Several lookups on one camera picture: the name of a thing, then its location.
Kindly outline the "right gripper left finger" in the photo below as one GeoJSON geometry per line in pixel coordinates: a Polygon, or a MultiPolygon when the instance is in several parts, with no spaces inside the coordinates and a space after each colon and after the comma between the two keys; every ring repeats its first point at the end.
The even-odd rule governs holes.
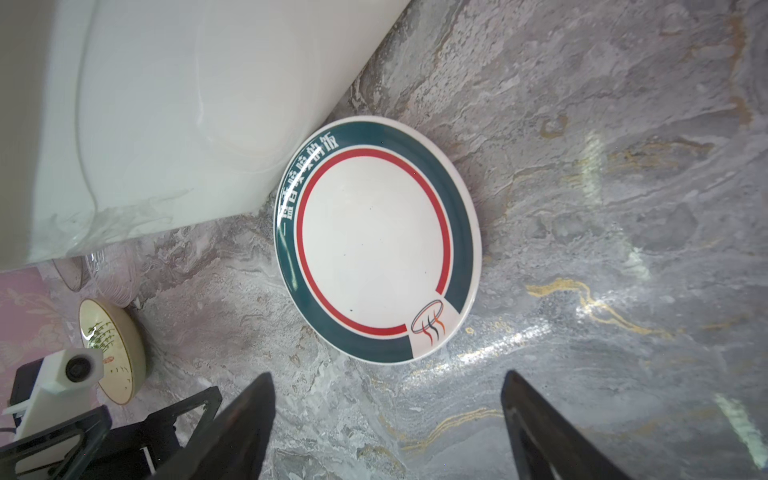
{"type": "Polygon", "coordinates": [[[202,433],[153,475],[155,479],[257,479],[276,417],[270,373],[259,375],[202,433]]]}

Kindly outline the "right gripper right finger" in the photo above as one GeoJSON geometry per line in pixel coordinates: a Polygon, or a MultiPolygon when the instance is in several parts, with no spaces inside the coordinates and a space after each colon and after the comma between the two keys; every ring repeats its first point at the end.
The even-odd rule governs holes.
{"type": "Polygon", "coordinates": [[[515,370],[501,404],[520,479],[630,479],[515,370]]]}

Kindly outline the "cream plate with grass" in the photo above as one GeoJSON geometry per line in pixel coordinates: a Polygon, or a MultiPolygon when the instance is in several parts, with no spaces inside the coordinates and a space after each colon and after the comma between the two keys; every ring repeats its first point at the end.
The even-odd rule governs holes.
{"type": "Polygon", "coordinates": [[[103,393],[118,405],[128,404],[143,386],[147,358],[136,322],[127,311],[103,299],[84,299],[79,306],[83,345],[103,352],[103,393]]]}

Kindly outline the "green red rim plate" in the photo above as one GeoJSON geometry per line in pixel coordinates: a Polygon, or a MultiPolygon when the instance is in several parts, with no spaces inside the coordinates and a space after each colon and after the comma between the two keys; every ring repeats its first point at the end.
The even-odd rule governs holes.
{"type": "Polygon", "coordinates": [[[275,253],[290,297],[328,344],[372,364],[445,345],[479,290],[471,195],[425,135],[355,116],[314,132],[279,184],[275,253]]]}

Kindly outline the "white plastic bin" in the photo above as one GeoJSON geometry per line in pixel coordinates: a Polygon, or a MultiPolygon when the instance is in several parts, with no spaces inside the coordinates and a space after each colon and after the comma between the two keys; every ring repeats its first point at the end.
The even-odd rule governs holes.
{"type": "Polygon", "coordinates": [[[403,1],[5,1],[1,267],[260,207],[403,1]]]}

